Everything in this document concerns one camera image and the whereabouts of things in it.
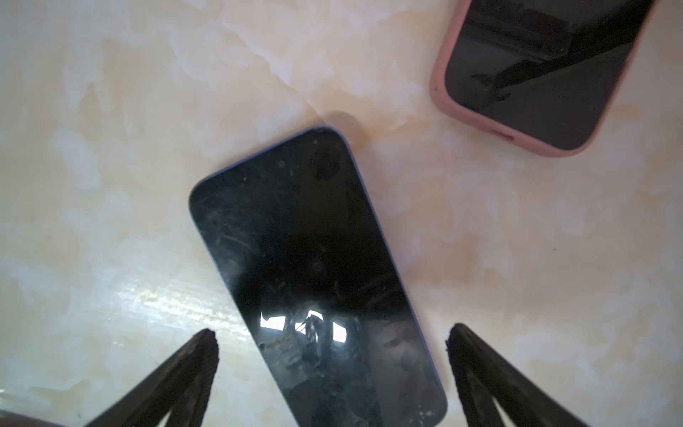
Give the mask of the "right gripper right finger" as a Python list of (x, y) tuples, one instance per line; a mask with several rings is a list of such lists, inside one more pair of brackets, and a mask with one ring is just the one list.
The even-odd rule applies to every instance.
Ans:
[(463, 323), (451, 329), (446, 351), (467, 425), (503, 426), (501, 411), (516, 426), (585, 425)]

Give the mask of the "black phone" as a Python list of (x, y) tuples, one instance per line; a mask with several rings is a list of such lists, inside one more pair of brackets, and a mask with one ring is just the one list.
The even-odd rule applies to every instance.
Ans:
[(350, 147), (299, 133), (201, 181), (190, 214), (300, 426), (435, 426), (448, 399)]

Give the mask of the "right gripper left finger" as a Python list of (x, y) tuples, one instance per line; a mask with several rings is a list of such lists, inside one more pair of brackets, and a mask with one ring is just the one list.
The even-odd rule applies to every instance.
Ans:
[(200, 426), (218, 364), (215, 332), (205, 328), (89, 425)]

